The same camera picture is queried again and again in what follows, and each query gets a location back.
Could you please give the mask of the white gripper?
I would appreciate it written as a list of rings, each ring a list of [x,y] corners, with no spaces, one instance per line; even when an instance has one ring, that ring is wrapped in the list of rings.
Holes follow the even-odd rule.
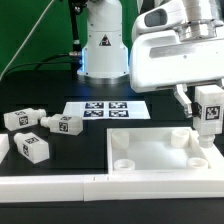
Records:
[[[138,19],[133,26],[130,84],[136,92],[174,87],[174,96],[192,117],[187,85],[224,78],[224,23],[215,24],[213,38],[181,41],[173,29],[147,27]]]

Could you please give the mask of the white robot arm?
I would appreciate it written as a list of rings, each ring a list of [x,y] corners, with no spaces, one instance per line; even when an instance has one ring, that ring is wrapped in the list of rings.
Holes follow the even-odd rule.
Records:
[[[127,76],[138,93],[174,89],[192,115],[189,86],[224,82],[224,19],[219,0],[166,0],[136,18],[132,48],[122,42],[118,0],[90,0],[80,78],[114,83]]]

